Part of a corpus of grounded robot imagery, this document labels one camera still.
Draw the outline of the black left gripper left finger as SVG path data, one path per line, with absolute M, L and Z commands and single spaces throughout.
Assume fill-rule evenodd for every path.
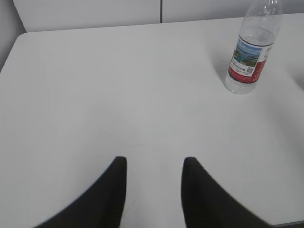
M 127 187 L 127 159 L 117 156 L 78 199 L 39 228 L 118 228 Z

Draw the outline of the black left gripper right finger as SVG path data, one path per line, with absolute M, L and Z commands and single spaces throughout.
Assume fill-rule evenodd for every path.
M 230 196 L 194 157 L 183 162 L 181 203 L 188 228 L 270 228 Z

